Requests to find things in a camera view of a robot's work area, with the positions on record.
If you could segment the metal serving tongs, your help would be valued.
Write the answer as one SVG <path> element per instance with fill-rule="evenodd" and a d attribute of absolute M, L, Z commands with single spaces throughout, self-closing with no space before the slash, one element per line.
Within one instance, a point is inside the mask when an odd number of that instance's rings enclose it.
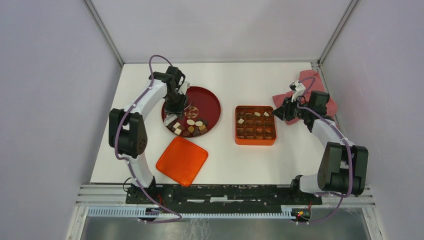
<path fill-rule="evenodd" d="M 181 114 L 171 114 L 168 115 L 164 120 L 163 120 L 163 124 L 164 126 L 168 126 L 170 125 L 173 121 L 177 120 L 177 119 L 182 119 L 183 116 L 185 115 L 185 112 L 193 105 L 194 101 L 190 102 L 184 109 L 183 112 Z"/>

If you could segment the orange compartment chocolate box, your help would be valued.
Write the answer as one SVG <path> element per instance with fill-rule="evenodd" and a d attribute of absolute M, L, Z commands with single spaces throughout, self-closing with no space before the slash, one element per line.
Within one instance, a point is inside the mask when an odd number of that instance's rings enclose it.
<path fill-rule="evenodd" d="M 234 110 L 235 143 L 241 146 L 272 146 L 277 139 L 273 108 L 267 105 L 238 105 Z"/>

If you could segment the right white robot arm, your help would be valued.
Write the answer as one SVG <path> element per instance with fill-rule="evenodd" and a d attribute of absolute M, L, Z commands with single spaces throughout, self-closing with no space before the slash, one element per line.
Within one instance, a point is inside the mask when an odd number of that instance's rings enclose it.
<path fill-rule="evenodd" d="M 327 114 L 328 93 L 314 90 L 306 103 L 302 103 L 302 99 L 302 96 L 286 97 L 272 114 L 282 121 L 302 120 L 324 146 L 324 153 L 316 174 L 298 175 L 292 180 L 289 199 L 302 204 L 309 194 L 319 197 L 361 195 L 366 185 L 368 149 L 352 143 L 337 128 Z"/>

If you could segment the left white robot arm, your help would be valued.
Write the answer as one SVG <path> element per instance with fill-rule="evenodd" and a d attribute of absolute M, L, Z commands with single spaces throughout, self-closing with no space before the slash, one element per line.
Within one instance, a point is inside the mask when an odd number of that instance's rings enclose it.
<path fill-rule="evenodd" d="M 152 72 L 140 96 L 125 108 L 113 108 L 109 112 L 108 144 L 114 149 L 115 157 L 126 163 L 134 184 L 140 188 L 137 196 L 145 204 L 157 198 L 157 190 L 150 186 L 154 176 L 145 155 L 148 144 L 145 120 L 161 100 L 167 116 L 172 120 L 181 118 L 188 106 L 189 87 L 183 72 L 169 66 L 166 72 Z"/>

